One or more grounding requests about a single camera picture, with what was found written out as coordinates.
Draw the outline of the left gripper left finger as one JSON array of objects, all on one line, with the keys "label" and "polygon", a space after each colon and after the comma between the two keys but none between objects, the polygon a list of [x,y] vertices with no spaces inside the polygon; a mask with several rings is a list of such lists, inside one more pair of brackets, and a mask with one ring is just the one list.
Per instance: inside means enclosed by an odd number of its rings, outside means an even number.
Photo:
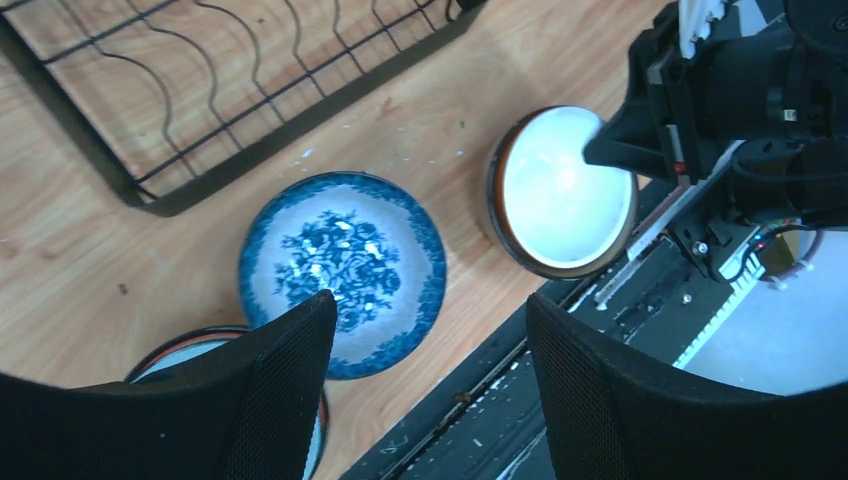
[{"label": "left gripper left finger", "polygon": [[133,383],[65,389],[3,375],[5,479],[306,479],[324,437],[337,306],[278,319]]}]

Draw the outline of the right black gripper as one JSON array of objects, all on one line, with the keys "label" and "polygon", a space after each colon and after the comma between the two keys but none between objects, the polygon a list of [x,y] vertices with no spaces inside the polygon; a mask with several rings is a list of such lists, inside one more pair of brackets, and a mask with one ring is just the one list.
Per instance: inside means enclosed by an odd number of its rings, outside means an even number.
[{"label": "right black gripper", "polygon": [[629,51],[625,105],[587,163],[709,182],[729,223],[847,222],[847,5],[667,5]]}]

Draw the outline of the black wire dish rack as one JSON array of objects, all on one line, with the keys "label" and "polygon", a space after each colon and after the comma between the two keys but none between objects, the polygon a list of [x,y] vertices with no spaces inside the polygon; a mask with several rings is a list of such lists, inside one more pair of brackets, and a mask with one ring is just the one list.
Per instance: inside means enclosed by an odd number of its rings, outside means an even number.
[{"label": "black wire dish rack", "polygon": [[479,1],[5,1],[1,49],[115,194],[170,217],[462,35]]}]

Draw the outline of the blue floral bowl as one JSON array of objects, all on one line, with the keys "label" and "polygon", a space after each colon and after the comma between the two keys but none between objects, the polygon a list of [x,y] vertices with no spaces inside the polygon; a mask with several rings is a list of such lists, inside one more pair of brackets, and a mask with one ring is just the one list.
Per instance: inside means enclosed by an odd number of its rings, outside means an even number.
[{"label": "blue floral bowl", "polygon": [[420,346],[439,317],[448,262],[434,221],[411,194],[371,174],[337,171],[305,178],[262,208],[237,277],[252,329],[329,291],[337,320],[327,376],[353,380]]}]

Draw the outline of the white bowl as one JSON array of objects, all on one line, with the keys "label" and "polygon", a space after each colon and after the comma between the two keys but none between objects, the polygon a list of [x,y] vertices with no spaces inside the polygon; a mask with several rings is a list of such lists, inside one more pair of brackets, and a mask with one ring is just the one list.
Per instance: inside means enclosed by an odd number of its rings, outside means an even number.
[{"label": "white bowl", "polygon": [[637,178],[590,165],[583,154],[603,124],[582,107],[535,110],[510,127],[485,164],[481,221],[535,275],[590,276],[626,249],[637,220]]}]

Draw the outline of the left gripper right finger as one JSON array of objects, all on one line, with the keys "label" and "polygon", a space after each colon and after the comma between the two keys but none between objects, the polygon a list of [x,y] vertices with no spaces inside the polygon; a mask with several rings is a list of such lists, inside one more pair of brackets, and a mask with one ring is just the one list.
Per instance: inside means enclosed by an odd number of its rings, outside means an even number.
[{"label": "left gripper right finger", "polygon": [[547,441],[560,479],[843,479],[847,387],[781,396],[663,363],[526,303]]}]

